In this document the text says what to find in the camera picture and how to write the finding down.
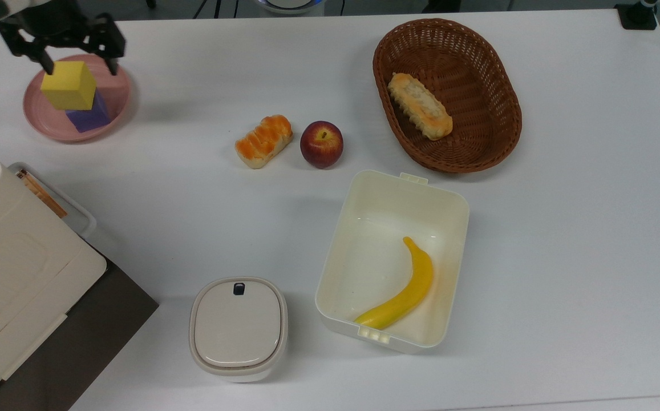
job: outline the pink plate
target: pink plate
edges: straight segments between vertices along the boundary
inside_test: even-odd
[[[23,96],[23,112],[28,123],[46,137],[58,141],[81,141],[94,138],[111,130],[126,112],[131,94],[131,85],[127,73],[120,67],[116,75],[111,75],[104,60],[92,54],[72,55],[61,58],[61,62],[84,62],[97,81],[97,89],[104,97],[111,123],[88,132],[78,132],[76,127],[66,117],[64,110],[53,108],[48,99],[41,93],[41,82],[46,75],[41,70],[30,81]]]

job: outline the white plastic container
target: white plastic container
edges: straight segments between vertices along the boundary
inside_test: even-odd
[[[337,333],[417,353],[447,333],[469,221],[469,205],[454,192],[409,174],[377,171],[353,179],[335,229],[315,304]],[[391,299],[411,278],[411,237],[430,256],[434,282],[418,307],[385,330],[353,320]]]
[[[105,270],[106,260],[0,164],[0,381]]]
[[[232,382],[264,379],[286,348],[288,316],[282,292],[269,281],[213,281],[195,297],[189,344],[196,364]]]

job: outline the container lid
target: container lid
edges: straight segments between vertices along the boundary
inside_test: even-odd
[[[207,364],[254,366],[280,343],[282,312],[277,294],[259,281],[227,281],[208,289],[195,312],[195,349]]]

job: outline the yellow banana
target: yellow banana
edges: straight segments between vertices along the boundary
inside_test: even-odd
[[[414,268],[411,281],[405,289],[398,292],[397,296],[361,314],[355,319],[356,323],[382,330],[410,313],[426,297],[431,288],[431,281],[434,280],[434,265],[431,263],[431,257],[424,250],[419,249],[410,237],[403,237],[403,242],[411,252]]]

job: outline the container latch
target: container latch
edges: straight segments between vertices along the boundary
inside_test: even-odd
[[[373,341],[377,341],[378,343],[382,344],[388,344],[390,342],[390,335],[370,327],[361,327],[358,330],[358,336],[372,339]]]
[[[424,179],[424,177],[416,177],[416,175],[406,174],[405,172],[401,172],[400,177],[401,179],[408,180],[411,183],[418,183],[423,185],[428,184],[428,179]]]

